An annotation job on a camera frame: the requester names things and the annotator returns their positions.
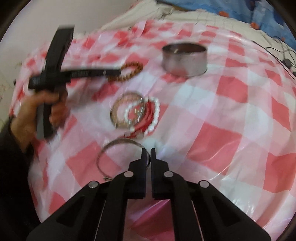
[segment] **silver cylinder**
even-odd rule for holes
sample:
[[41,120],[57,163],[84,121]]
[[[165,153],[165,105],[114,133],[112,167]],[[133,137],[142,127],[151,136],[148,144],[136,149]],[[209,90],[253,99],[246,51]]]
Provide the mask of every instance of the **silver cylinder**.
[[166,45],[162,65],[165,71],[176,76],[201,75],[207,70],[207,48],[190,42]]

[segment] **metal rivet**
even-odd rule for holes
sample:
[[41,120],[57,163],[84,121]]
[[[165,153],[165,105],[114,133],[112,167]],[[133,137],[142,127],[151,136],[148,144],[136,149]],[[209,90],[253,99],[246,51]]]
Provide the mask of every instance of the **metal rivet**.
[[165,177],[172,177],[174,174],[171,171],[166,171],[163,175]]
[[133,176],[133,172],[127,171],[127,172],[124,173],[124,176],[125,177],[132,177]]
[[207,182],[207,181],[201,181],[200,182],[200,186],[202,187],[202,188],[207,188],[207,187],[209,187],[209,182]]
[[89,187],[90,187],[90,188],[96,188],[98,185],[99,185],[99,184],[98,184],[98,182],[96,182],[96,181],[91,181],[91,182],[89,182]]

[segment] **plastic tablecloth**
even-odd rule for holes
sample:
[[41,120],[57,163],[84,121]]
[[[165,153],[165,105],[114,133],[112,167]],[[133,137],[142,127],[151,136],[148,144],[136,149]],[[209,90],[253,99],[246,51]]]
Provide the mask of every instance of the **plastic tablecloth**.
[[[175,77],[161,67],[162,47],[191,41],[208,47],[202,76]],[[17,114],[28,79],[42,70],[49,45],[24,62],[10,114]],[[186,180],[208,180],[275,240],[296,211],[294,79],[263,48],[240,34],[194,23],[148,20],[129,31],[96,31],[74,39],[62,69],[119,67],[140,61],[144,70],[124,83],[72,80],[71,114],[50,141],[34,141],[28,181],[43,221],[89,181],[104,182],[95,157],[126,130],[110,121],[110,107],[126,91],[160,100],[160,121],[139,140]],[[140,157],[136,147],[108,150],[100,167],[110,176]],[[125,240],[174,240],[168,200],[129,201]]]

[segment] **person's arm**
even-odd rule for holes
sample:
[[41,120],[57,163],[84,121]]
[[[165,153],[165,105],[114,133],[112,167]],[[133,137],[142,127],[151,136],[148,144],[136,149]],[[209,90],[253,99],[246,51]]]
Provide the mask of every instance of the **person's arm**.
[[[67,95],[52,108],[50,121],[62,124],[68,110]],[[40,92],[28,97],[16,118],[10,118],[0,133],[0,237],[3,240],[26,240],[40,221],[35,212],[27,177],[33,156],[31,141],[36,132],[36,109],[41,103],[55,103],[58,94]]]

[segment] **wrist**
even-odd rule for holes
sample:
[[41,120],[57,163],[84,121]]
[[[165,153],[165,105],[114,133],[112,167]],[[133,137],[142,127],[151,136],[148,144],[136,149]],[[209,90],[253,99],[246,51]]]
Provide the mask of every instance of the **wrist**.
[[17,118],[13,118],[10,123],[10,131],[19,145],[22,152],[26,152],[34,133],[29,133],[24,126],[20,126]]

